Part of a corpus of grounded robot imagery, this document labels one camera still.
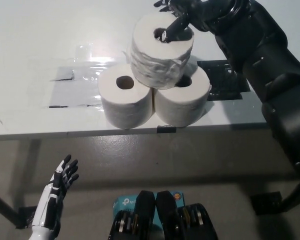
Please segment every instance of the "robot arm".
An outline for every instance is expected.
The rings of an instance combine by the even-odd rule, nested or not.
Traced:
[[[45,186],[32,222],[30,240],[54,240],[60,232],[63,200],[72,183],[78,179],[78,160],[70,162],[71,155],[61,161],[50,182]]]
[[[210,31],[231,67],[247,78],[262,114],[300,177],[300,62],[286,34],[255,0],[165,0],[177,20],[162,34],[169,42],[188,24]]]

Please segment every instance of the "clear plastic sheet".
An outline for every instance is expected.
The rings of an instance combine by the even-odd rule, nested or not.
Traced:
[[[91,57],[90,45],[78,48],[74,63],[57,70],[49,108],[95,107],[103,111],[98,77],[104,70],[124,63],[125,57]]]

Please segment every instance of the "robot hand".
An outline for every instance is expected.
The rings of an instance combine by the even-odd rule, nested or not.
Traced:
[[[154,6],[164,6],[160,12],[172,12],[178,19],[163,33],[162,42],[169,42],[189,24],[202,32],[215,32],[211,24],[231,11],[236,0],[160,0]]]
[[[32,222],[30,240],[53,240],[60,232],[63,200],[72,183],[78,179],[78,160],[70,162],[65,157],[56,168],[50,182],[45,186]]]

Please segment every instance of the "toilet paper roll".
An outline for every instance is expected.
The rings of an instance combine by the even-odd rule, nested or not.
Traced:
[[[130,64],[135,78],[156,88],[173,88],[184,73],[194,44],[194,32],[187,27],[169,43],[156,39],[176,17],[168,12],[144,16],[135,26]]]
[[[119,64],[103,71],[98,87],[104,114],[113,126],[131,129],[151,117],[152,90],[135,79],[129,64]]]
[[[169,125],[175,127],[191,125],[203,116],[210,89],[206,72],[188,63],[184,76],[176,87],[155,89],[155,112]]]

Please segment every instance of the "white table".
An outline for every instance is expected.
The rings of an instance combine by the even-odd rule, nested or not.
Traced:
[[[300,60],[300,0],[260,0],[288,35],[289,49]],[[0,140],[156,133],[166,125],[156,114],[144,125],[121,130],[93,107],[47,108],[56,70],[75,59],[79,46],[91,55],[123,59],[136,21],[157,11],[150,0],[0,0]],[[210,33],[195,31],[192,54],[222,60]],[[177,129],[265,126],[254,92],[243,100],[214,101],[193,125]]]

